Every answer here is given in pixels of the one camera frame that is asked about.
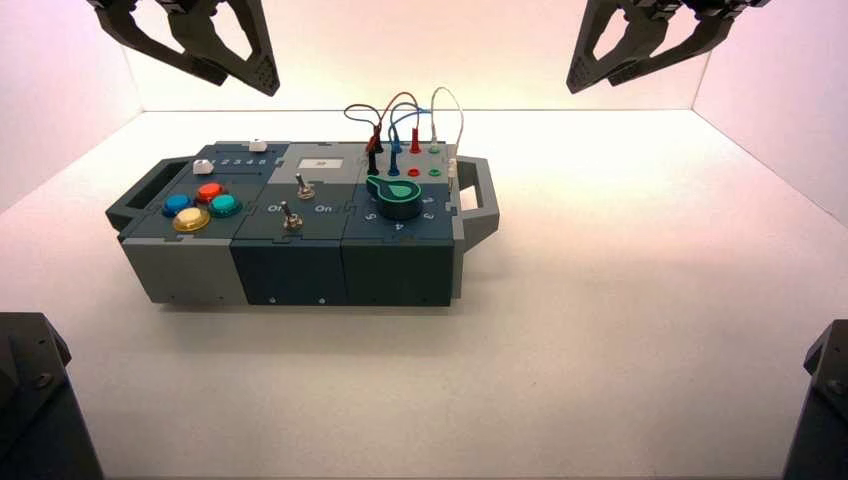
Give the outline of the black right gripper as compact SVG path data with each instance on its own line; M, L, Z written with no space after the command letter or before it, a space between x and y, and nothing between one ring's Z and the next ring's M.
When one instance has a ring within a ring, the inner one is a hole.
M727 38L735 18L744 10L768 3L770 0L588 1L566 85L572 94L604 79L617 86L707 53ZM681 8L700 20L694 31L677 46L649 57L664 40L664 20ZM624 33L614 47L597 56L599 40L618 10L624 13Z

